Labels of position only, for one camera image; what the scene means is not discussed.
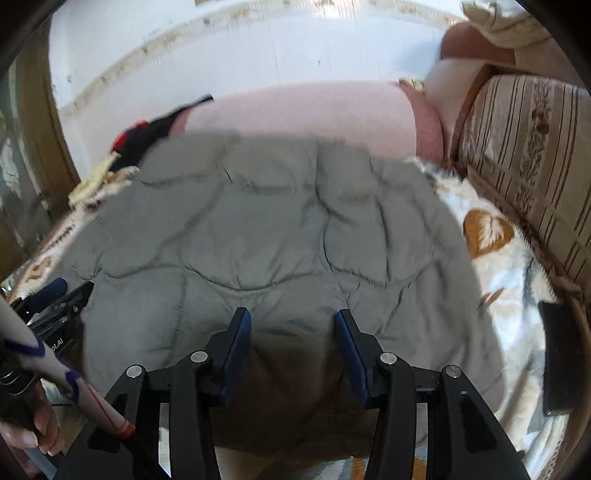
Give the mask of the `cream leaf-print blanket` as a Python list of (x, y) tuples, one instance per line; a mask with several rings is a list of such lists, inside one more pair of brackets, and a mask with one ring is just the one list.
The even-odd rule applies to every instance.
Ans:
[[(477, 193), (474, 182), (424, 161), (418, 166), (434, 181), (438, 196), (458, 223), (468, 229), (472, 264), (502, 351), (505, 393), (497, 419), (516, 449), (525, 453), (530, 477), (549, 479), (557, 470), (569, 417), (547, 417), (543, 412), (545, 335), (538, 303), (555, 303), (558, 298), (525, 235)], [(8, 299), (40, 290), (106, 199), (129, 186), (138, 171), (131, 166), (115, 172), (116, 179), (102, 187), (91, 203), (71, 209), (41, 252), (3, 282)]]

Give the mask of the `red garment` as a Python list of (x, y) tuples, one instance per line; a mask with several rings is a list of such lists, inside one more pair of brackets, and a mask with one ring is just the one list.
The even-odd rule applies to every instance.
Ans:
[(134, 123), (132, 126), (130, 126), (129, 128), (127, 128), (126, 130), (122, 131), (114, 140), (111, 150), (112, 151), (120, 151), (122, 149), (122, 147), (124, 146), (125, 142), (130, 138), (131, 133), (141, 129), (145, 126), (148, 125), (148, 122), (146, 120), (140, 120), (136, 123)]

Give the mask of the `cream frilled pillow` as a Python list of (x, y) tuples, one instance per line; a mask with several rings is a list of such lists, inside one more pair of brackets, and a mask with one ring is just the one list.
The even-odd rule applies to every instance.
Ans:
[(468, 21), (497, 47), (524, 48), (551, 37), (517, 1), (462, 1), (461, 6)]

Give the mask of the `brown wooden door frame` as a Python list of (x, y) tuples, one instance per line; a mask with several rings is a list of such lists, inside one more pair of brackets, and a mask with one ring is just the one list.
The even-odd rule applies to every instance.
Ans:
[(68, 202), (80, 177), (66, 145), (53, 98), (49, 65), (50, 22), (24, 42), (16, 59), (18, 100), (27, 147), (41, 190), (52, 204)]

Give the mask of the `grey quilted hooded jacket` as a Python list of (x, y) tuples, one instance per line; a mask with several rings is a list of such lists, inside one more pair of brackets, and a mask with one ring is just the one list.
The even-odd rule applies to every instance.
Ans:
[(502, 358), (461, 227), (410, 160), (342, 142), (181, 135), (154, 145), (54, 271), (94, 285), (83, 375), (106, 392), (131, 364), (174, 365), (252, 314), (249, 359), (218, 446), (281, 459), (365, 456), (374, 412), (353, 396), (335, 313), (409, 364), (460, 366), (489, 407)]

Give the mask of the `black garment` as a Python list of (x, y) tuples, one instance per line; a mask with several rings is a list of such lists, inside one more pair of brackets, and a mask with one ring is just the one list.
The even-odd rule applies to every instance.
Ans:
[(157, 141), (166, 138), (178, 116), (197, 105), (213, 101), (213, 96), (207, 94), (197, 101), (183, 105), (167, 115), (148, 121), (148, 125), (131, 133), (120, 151), (120, 158), (114, 162), (111, 171), (117, 172), (126, 167), (138, 167), (145, 152)]

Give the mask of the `black phone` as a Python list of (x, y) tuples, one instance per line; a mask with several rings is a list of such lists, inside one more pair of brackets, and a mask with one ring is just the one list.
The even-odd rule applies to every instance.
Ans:
[(545, 334), (543, 412), (547, 417), (570, 414), (581, 396), (581, 337), (566, 304), (538, 303)]

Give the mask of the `striped beige sofa cushion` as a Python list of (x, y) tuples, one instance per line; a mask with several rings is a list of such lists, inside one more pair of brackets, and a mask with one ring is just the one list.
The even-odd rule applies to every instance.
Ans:
[(484, 64), (470, 77), (451, 156), (506, 201), (590, 293), (590, 95)]

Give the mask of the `yellow patterned cloth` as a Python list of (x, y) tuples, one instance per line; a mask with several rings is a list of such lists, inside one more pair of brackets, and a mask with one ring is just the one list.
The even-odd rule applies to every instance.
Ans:
[(117, 152), (111, 152), (69, 193), (68, 205), (72, 210), (91, 203), (102, 187), (116, 179), (116, 173), (111, 171), (111, 167), (119, 158)]

